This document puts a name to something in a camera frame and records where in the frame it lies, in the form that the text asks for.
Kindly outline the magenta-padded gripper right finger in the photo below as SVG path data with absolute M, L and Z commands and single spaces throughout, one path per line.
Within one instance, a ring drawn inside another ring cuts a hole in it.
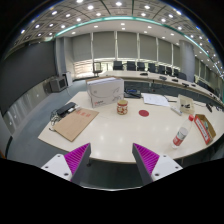
M 136 160 L 143 185 L 152 183 L 182 169 L 168 155 L 158 155 L 137 143 L 134 143 L 132 146 L 132 154 Z

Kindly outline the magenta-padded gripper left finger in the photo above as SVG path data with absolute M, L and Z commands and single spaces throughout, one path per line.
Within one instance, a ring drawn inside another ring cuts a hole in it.
M 90 154 L 91 144 L 87 143 L 65 155 L 56 154 L 42 169 L 79 185 Z

